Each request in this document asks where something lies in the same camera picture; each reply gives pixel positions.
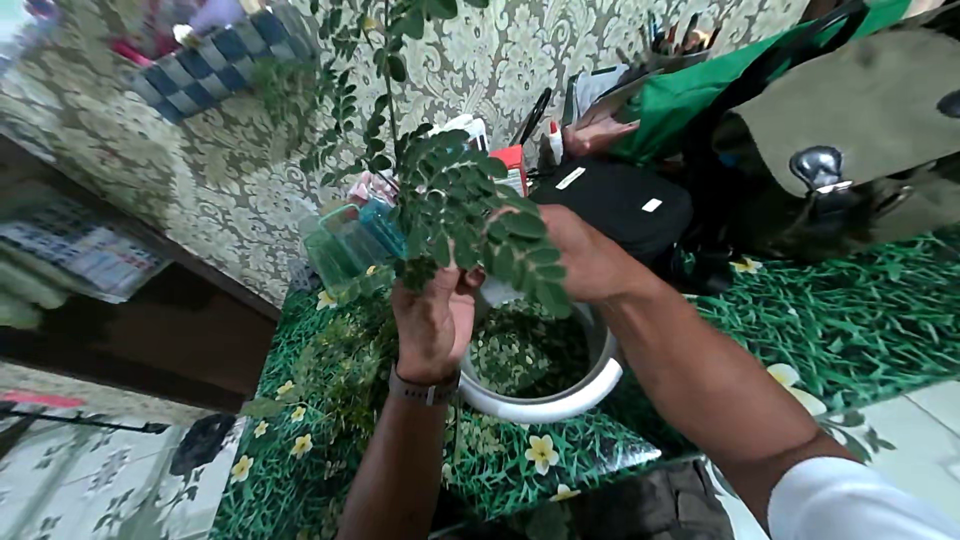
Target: black pouch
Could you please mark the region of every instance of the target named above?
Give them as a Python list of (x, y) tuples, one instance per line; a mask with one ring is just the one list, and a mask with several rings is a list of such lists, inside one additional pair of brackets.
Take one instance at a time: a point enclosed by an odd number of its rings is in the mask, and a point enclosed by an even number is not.
[[(580, 167), (584, 172), (576, 180), (557, 188)], [(693, 216), (690, 196), (679, 185), (650, 170), (594, 157), (561, 164), (530, 199), (573, 210), (647, 266), (673, 249)]]

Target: scissors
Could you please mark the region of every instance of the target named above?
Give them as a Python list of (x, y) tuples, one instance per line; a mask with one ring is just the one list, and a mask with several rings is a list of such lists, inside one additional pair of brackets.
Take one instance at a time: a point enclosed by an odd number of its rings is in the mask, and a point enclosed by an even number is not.
[(534, 129), (537, 128), (537, 124), (540, 123), (540, 119), (543, 118), (543, 112), (546, 110), (546, 106), (550, 103), (551, 94), (553, 94), (553, 90), (550, 88), (543, 89), (540, 97), (537, 98), (537, 103), (534, 104), (534, 109), (530, 111), (529, 115), (527, 115), (527, 123), (523, 126), (523, 130), (517, 132), (516, 135), (514, 135), (514, 138), (510, 141), (511, 146), (517, 144), (518, 138), (521, 146), (527, 141), (528, 138), (530, 138), (530, 135), (534, 132)]

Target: checkered cloth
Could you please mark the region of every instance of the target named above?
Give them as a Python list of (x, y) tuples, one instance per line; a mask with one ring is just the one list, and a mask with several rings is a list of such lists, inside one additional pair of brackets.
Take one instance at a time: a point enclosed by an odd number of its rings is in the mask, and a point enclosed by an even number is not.
[(296, 8), (278, 4), (204, 37), (140, 70), (133, 90), (167, 120), (177, 123), (209, 109), (246, 86), (253, 61), (313, 57), (315, 42)]

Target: hand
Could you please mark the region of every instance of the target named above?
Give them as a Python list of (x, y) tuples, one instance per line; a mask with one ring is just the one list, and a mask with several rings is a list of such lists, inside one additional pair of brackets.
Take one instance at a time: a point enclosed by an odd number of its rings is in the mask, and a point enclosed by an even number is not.
[(571, 156), (580, 157), (596, 154), (606, 149), (620, 137), (640, 127), (640, 121), (621, 124), (607, 117), (584, 128), (565, 127), (563, 130), (564, 149)]
[(437, 384), (459, 369), (473, 333), (473, 291), (482, 282), (479, 271), (441, 268), (420, 295), (401, 280), (394, 283), (390, 300), (400, 336), (401, 379)]
[(579, 302), (601, 303), (631, 291), (653, 291), (664, 283), (646, 266), (561, 205), (540, 207), (550, 241), (566, 267), (564, 288)]

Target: forearm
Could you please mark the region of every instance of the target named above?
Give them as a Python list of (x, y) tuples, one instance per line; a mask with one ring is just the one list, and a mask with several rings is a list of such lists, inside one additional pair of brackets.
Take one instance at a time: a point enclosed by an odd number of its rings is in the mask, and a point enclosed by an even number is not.
[(770, 490), (794, 463), (850, 457), (683, 296), (652, 276), (644, 283), (605, 303), (605, 318), (663, 419), (720, 466), (761, 523)]
[(445, 415), (443, 405), (387, 398), (337, 538), (426, 538), (440, 491)]

